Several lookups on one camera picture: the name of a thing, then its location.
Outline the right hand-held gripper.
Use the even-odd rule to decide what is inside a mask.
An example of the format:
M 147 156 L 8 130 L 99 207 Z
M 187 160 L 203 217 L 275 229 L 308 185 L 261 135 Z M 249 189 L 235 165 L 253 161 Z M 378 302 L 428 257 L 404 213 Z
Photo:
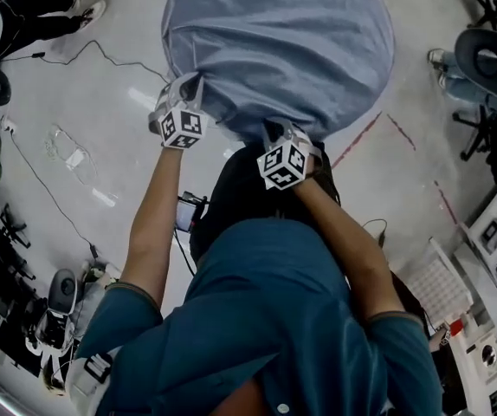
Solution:
M 266 190 L 283 191 L 298 185 L 320 163 L 320 149 L 290 120 L 263 120 L 261 128 L 265 153 L 257 165 Z

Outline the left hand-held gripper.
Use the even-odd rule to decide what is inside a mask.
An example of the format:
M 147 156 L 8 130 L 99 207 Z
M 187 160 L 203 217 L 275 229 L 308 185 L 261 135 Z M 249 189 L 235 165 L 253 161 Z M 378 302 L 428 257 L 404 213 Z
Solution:
M 204 77 L 181 75 L 162 88 L 159 101 L 177 101 L 183 98 L 187 103 L 199 103 L 202 99 Z M 151 133 L 161 139 L 161 146 L 172 149 L 189 149 L 205 137 L 209 116 L 183 101 L 173 105 L 159 105 L 148 116 Z

